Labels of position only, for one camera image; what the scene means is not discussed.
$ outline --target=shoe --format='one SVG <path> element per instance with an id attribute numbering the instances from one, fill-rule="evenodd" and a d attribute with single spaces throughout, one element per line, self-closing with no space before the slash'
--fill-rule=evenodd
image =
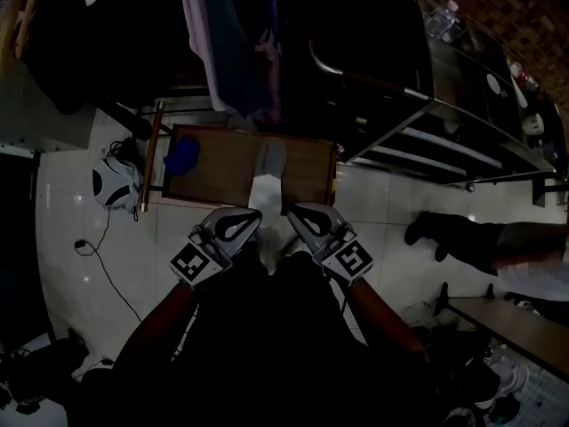
<path id="1" fill-rule="evenodd" d="M 447 255 L 448 252 L 442 246 L 438 246 L 437 250 L 435 251 L 435 261 L 442 262 L 445 260 Z"/>
<path id="2" fill-rule="evenodd" d="M 405 231 L 405 243 L 409 246 L 414 245 L 417 240 L 424 236 L 425 212 L 421 212 L 413 223 L 407 226 Z"/>

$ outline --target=plastic bottle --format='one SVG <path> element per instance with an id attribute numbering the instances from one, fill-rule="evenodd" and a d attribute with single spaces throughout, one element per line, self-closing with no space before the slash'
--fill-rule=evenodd
<path id="1" fill-rule="evenodd" d="M 439 5 L 427 22 L 427 33 L 437 39 L 440 38 L 454 23 L 458 9 L 459 5 L 453 0 L 449 0 L 446 7 Z"/>

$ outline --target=brick wall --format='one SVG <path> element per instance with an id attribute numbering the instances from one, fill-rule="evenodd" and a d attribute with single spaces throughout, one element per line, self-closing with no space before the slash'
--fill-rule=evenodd
<path id="1" fill-rule="evenodd" d="M 562 111 L 569 135 L 569 0 L 454 1 L 535 76 Z"/>

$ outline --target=white lid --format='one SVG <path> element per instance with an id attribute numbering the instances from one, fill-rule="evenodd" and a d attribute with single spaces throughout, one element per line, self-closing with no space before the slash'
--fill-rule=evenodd
<path id="1" fill-rule="evenodd" d="M 454 2 L 453 0 L 449 0 L 446 6 L 451 11 L 456 11 L 459 9 L 459 5 L 457 5 L 456 2 Z"/>

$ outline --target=person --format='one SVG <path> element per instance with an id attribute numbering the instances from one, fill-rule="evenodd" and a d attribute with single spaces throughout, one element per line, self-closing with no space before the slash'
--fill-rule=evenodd
<path id="1" fill-rule="evenodd" d="M 448 254 L 487 274 L 503 289 L 547 301 L 569 301 L 566 224 L 476 223 L 466 217 L 423 212 L 407 228 L 405 243 L 420 238 L 438 243 L 435 259 Z"/>
<path id="2" fill-rule="evenodd" d="M 421 343 L 364 278 L 343 291 L 367 345 L 310 254 L 286 256 L 269 276 L 246 243 L 230 270 L 196 290 L 181 281 L 146 316 L 107 371 L 112 383 L 84 397 L 82 425 L 108 413 L 129 425 L 431 425 L 436 393 Z"/>

